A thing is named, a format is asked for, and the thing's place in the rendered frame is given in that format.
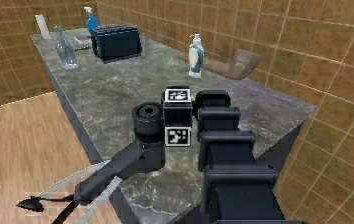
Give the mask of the grey marble kitchen counter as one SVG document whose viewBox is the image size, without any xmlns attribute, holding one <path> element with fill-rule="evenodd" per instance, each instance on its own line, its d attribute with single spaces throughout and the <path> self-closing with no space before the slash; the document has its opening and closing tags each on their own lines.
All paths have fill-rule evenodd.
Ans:
<svg viewBox="0 0 354 224">
<path fill-rule="evenodd" d="M 280 168 L 312 104 L 250 79 L 230 80 L 210 71 L 188 74 L 176 50 L 142 38 L 137 57 L 103 63 L 90 50 L 78 50 L 78 66 L 60 64 L 54 39 L 32 40 L 47 68 L 55 92 L 89 160 L 111 158 L 134 138 L 131 112 L 143 102 L 157 102 L 168 85 L 185 85 L 193 93 L 225 90 L 241 111 L 240 127 L 256 134 L 253 153 L 262 163 Z M 169 147 L 164 168 L 122 182 L 111 203 L 122 224 L 200 224 L 188 217 L 200 198 L 199 145 Z"/>
</svg>

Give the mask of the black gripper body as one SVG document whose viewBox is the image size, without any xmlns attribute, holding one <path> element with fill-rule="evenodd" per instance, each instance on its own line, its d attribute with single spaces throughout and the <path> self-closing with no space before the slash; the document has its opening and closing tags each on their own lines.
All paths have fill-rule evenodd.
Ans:
<svg viewBox="0 0 354 224">
<path fill-rule="evenodd" d="M 135 139 L 116 153 L 90 177 L 75 186 L 76 202 L 92 202 L 118 177 L 126 180 L 138 173 L 157 171 L 165 165 L 162 106 L 145 102 L 132 110 Z"/>
</svg>

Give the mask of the white soap dispenser bottle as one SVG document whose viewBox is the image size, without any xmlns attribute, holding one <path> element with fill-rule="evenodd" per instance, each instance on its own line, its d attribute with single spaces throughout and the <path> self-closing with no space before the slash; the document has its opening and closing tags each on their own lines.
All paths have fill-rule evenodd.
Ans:
<svg viewBox="0 0 354 224">
<path fill-rule="evenodd" d="M 204 49 L 199 34 L 192 35 L 192 44 L 189 47 L 188 59 L 190 65 L 189 75 L 193 78 L 200 78 L 204 60 Z"/>
</svg>

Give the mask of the white upright slab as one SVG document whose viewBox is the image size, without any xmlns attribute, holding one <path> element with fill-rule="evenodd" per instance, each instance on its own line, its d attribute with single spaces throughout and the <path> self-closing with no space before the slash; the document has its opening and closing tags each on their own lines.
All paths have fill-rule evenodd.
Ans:
<svg viewBox="0 0 354 224">
<path fill-rule="evenodd" d="M 44 39 L 50 39 L 50 32 L 49 29 L 47 27 L 45 18 L 42 14 L 38 14 L 35 16 L 36 22 L 38 24 L 38 27 L 40 29 L 41 35 Z"/>
</svg>

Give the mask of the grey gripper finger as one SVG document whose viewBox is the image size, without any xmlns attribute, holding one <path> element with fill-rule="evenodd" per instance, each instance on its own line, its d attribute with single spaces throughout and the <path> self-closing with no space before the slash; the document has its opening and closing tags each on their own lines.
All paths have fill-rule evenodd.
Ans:
<svg viewBox="0 0 354 224">
<path fill-rule="evenodd" d="M 42 201 L 49 201 L 49 202 L 71 202 L 73 200 L 73 195 L 68 195 L 63 198 L 50 198 L 50 195 L 54 192 L 57 192 L 60 188 L 70 184 L 71 182 L 86 176 L 88 174 L 92 174 L 103 166 L 109 163 L 109 160 L 99 162 L 93 164 L 87 168 L 81 169 L 68 177 L 63 178 L 62 180 L 58 181 L 54 185 L 50 186 L 49 188 L 45 189 L 44 191 L 40 192 L 37 195 L 30 196 L 29 198 L 22 200 L 16 204 L 17 207 L 23 208 L 26 210 L 34 211 L 34 212 L 43 212 L 44 206 Z"/>
<path fill-rule="evenodd" d="M 87 224 L 98 208 L 110 197 L 113 191 L 119 186 L 121 179 L 115 177 L 102 193 L 92 201 L 82 216 L 73 224 Z M 63 224 L 70 214 L 78 207 L 78 203 L 72 200 L 68 206 L 56 217 L 52 224 Z"/>
</svg>

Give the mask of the clear glass bottle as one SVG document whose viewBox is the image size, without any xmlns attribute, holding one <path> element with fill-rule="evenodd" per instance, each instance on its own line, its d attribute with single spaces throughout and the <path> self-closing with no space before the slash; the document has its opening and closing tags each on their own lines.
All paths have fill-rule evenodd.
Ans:
<svg viewBox="0 0 354 224">
<path fill-rule="evenodd" d="M 64 30 L 61 26 L 54 27 L 57 38 L 55 48 L 57 50 L 57 54 L 60 58 L 61 65 L 64 69 L 74 69 L 78 66 L 75 49 L 65 35 Z"/>
</svg>

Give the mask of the black toaster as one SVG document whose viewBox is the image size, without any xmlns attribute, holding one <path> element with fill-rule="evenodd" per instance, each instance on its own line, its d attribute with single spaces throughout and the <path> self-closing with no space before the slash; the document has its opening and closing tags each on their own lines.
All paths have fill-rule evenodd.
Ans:
<svg viewBox="0 0 354 224">
<path fill-rule="evenodd" d="M 92 50 L 102 61 L 120 59 L 142 52 L 138 29 L 129 24 L 107 25 L 90 32 Z"/>
</svg>

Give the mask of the blue spray bottle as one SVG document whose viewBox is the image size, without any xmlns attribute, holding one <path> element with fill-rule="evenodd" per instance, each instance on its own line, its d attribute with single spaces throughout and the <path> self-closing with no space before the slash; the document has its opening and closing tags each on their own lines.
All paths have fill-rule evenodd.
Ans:
<svg viewBox="0 0 354 224">
<path fill-rule="evenodd" d="M 97 20 L 92 12 L 91 7 L 85 6 L 84 9 L 88 14 L 88 18 L 87 18 L 85 24 L 86 24 L 88 31 L 91 32 L 94 28 L 98 27 Z"/>
</svg>

